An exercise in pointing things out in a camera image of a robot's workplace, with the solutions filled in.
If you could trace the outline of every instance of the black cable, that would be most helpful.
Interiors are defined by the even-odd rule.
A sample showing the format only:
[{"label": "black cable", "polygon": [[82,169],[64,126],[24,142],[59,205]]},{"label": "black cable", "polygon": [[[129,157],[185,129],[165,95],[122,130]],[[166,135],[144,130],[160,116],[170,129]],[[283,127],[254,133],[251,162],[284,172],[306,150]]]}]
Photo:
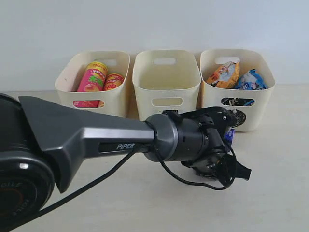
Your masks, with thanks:
[{"label": "black cable", "polygon": [[184,180],[184,179],[180,178],[179,176],[177,176],[174,172],[172,172],[166,166],[166,164],[162,160],[162,157],[160,156],[160,153],[157,149],[155,149],[155,155],[156,155],[158,161],[160,162],[160,164],[162,165],[162,167],[165,169],[165,171],[167,171],[167,173],[170,174],[172,177],[174,177],[176,180],[178,180],[178,181],[180,181],[180,182],[182,182],[186,185],[203,186],[203,187],[208,187],[208,188],[213,189],[213,190],[224,190],[224,189],[227,189],[228,187],[230,187],[232,185],[232,183],[234,182],[234,180],[236,178],[236,174],[237,174],[237,160],[236,160],[235,152],[231,148],[231,146],[229,144],[227,144],[225,141],[224,141],[224,144],[231,150],[231,152],[233,154],[234,162],[235,162],[235,171],[234,171],[234,174],[233,174],[232,179],[230,180],[229,184],[227,186],[222,186],[222,187],[215,187],[215,186],[212,186],[212,185],[209,185],[209,184],[206,184],[206,183],[199,183],[199,182],[192,182],[192,181]]},{"label": "black cable", "polygon": [[133,149],[131,152],[129,152],[122,160],[120,160],[112,169],[110,169],[107,173],[105,173],[104,175],[100,176],[99,178],[95,179],[94,181],[90,182],[89,184],[85,185],[84,187],[76,190],[74,193],[71,193],[69,196],[61,199],[60,201],[50,205],[49,207],[46,207],[38,212],[36,212],[35,214],[26,217],[25,219],[20,220],[19,222],[15,223],[14,225],[10,225],[5,227],[3,230],[1,230],[1,232],[8,232],[11,230],[16,229],[17,227],[20,227],[30,221],[33,221],[34,219],[37,219],[59,207],[61,207],[62,205],[64,205],[65,203],[73,200],[74,198],[78,197],[79,195],[81,195],[82,193],[86,192],[87,190],[89,190],[90,188],[94,187],[95,185],[99,184],[100,182],[102,182],[103,180],[105,180],[106,178],[110,177],[112,174],[114,174],[129,158],[131,158],[135,153],[137,153],[138,151],[140,151],[143,148],[146,147],[151,147],[152,145],[142,145],[140,147],[137,147],[136,149]]}]

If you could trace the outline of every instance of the white wall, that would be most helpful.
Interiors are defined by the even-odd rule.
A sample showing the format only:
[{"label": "white wall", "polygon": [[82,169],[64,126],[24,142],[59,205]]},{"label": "white wall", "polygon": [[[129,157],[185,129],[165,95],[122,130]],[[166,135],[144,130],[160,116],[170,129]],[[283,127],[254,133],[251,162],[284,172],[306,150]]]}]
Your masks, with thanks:
[{"label": "white wall", "polygon": [[86,50],[247,48],[278,83],[309,82],[308,8],[306,0],[2,0],[0,91],[52,90]]}]

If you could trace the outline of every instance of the cream plastic bin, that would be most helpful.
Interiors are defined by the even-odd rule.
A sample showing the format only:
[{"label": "cream plastic bin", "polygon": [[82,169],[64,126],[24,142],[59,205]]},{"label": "cream plastic bin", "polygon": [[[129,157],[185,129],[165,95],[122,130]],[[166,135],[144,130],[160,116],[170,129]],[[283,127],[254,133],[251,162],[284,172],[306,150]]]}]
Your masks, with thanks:
[{"label": "cream plastic bin", "polygon": [[139,53],[133,68],[133,85],[140,120],[164,110],[195,110],[200,83],[195,57],[187,51]]},{"label": "cream plastic bin", "polygon": [[[125,80],[117,88],[102,92],[74,92],[83,77],[86,66],[92,61],[101,61],[107,65],[109,73],[121,74]],[[125,52],[84,52],[75,55],[56,80],[61,104],[76,108],[75,100],[101,100],[101,108],[76,108],[102,114],[126,117],[130,99],[129,72],[130,56]]]},{"label": "cream plastic bin", "polygon": [[[205,81],[221,65],[228,61],[240,60],[240,73],[256,69],[267,86],[265,90],[237,90],[213,87]],[[246,115],[245,122],[236,127],[237,131],[252,131],[256,129],[262,119],[264,110],[275,86],[275,79],[263,57],[249,50],[213,49],[204,51],[200,59],[200,71],[202,76],[202,107],[222,106],[227,109],[241,110]],[[247,98],[253,99],[252,106],[227,106],[222,105],[222,98]]]}]

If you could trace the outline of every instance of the tabletop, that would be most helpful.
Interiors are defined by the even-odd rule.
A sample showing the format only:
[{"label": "tabletop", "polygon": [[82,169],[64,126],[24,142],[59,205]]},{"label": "tabletop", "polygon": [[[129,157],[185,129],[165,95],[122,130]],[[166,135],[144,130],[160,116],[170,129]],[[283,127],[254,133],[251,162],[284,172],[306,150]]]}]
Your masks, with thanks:
[{"label": "tabletop", "polygon": [[[55,92],[9,94],[59,101]],[[258,129],[236,133],[232,146],[238,160],[252,169],[249,181],[236,179],[224,191],[187,186],[160,164],[136,154],[107,180],[15,231],[308,231],[308,96],[309,85],[276,86]],[[107,172],[120,159],[86,160],[69,190],[59,194],[55,188],[47,205]],[[207,182],[179,162],[168,166],[187,180]]]}]

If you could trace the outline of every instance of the piper logo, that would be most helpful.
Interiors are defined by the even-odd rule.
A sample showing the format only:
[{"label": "piper logo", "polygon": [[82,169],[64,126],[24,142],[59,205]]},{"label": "piper logo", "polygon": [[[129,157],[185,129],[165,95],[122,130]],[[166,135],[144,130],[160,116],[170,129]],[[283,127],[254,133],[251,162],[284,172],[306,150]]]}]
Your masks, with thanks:
[{"label": "piper logo", "polygon": [[116,150],[132,149],[135,144],[118,144]]}]

